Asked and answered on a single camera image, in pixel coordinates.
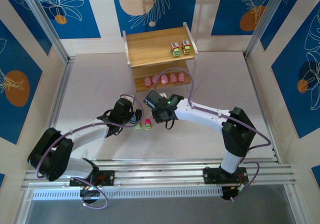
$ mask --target gray floor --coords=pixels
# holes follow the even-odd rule
[[[80,200],[32,201],[27,224],[294,224],[282,185],[252,186],[234,203],[220,197],[111,199],[103,210]]]

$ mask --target wooden shelf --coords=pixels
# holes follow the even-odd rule
[[[135,89],[137,92],[142,92],[146,90],[152,90],[155,85],[152,83],[150,87],[145,86],[145,78],[150,77],[152,79],[153,75],[155,74],[160,74],[166,69],[169,68],[183,68],[186,71],[189,71],[187,63],[185,60],[180,60],[180,61],[174,61],[166,64],[161,64],[161,65],[151,65],[151,66],[144,66],[144,67],[133,67],[132,68],[132,73],[133,73],[133,79],[134,79],[134,84],[135,84]],[[181,71],[168,71],[166,72],[168,74],[174,73],[176,76],[181,73]],[[171,83],[170,82],[170,77],[168,76],[168,83],[167,84],[162,84],[161,79],[159,80],[158,84],[156,85],[156,88],[167,88],[167,87],[172,87],[172,86],[179,86],[179,85],[184,85],[184,84],[190,84],[191,83],[191,78],[188,74],[185,74],[185,80],[184,82],[179,82],[177,81],[176,83]]]
[[[182,45],[183,40],[190,41],[190,54],[184,55],[180,47],[180,56],[173,57],[171,43]],[[195,47],[185,26],[126,35],[126,42],[132,68],[196,58]]]

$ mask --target white wall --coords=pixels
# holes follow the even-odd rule
[[[125,46],[114,0],[89,0],[101,38],[63,39],[70,56],[88,53],[124,53]],[[251,35],[211,36],[220,0],[196,0],[192,36],[200,52],[244,51]]]
[[[249,59],[275,141],[292,166],[314,223],[320,220],[320,189],[311,167],[320,164],[320,129],[299,139],[271,65],[319,1],[298,0],[266,52],[259,43]]]
[[[21,185],[30,168],[28,155],[46,128],[65,64],[54,48],[49,56],[45,54],[8,0],[0,0],[0,7],[1,21],[42,69],[17,145],[0,138],[0,173],[5,174],[0,190],[0,223],[9,224],[16,216]]]

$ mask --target pink toy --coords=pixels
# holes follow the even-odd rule
[[[159,74],[155,74],[153,77],[152,77],[152,82],[155,84],[156,83],[156,80],[158,79],[159,77]]]
[[[171,73],[170,74],[170,81],[172,82],[172,83],[176,83],[177,82],[177,76],[175,75],[175,74],[173,74],[173,73]]]
[[[161,82],[162,82],[162,84],[164,84],[164,85],[166,85],[166,84],[168,83],[168,77],[167,77],[165,74],[163,74],[163,75],[161,76]]]
[[[149,88],[149,87],[151,87],[151,84],[152,84],[151,79],[150,79],[150,77],[147,76],[147,77],[144,79],[144,85],[145,85],[147,88]]]
[[[179,75],[178,75],[178,80],[179,82],[183,83],[186,79],[186,76],[183,72],[181,72]]]

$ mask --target toy truck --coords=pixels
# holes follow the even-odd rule
[[[171,53],[174,57],[180,56],[179,44],[178,42],[171,42]]]
[[[182,41],[182,50],[184,54],[190,54],[190,41],[189,40],[183,40]]]

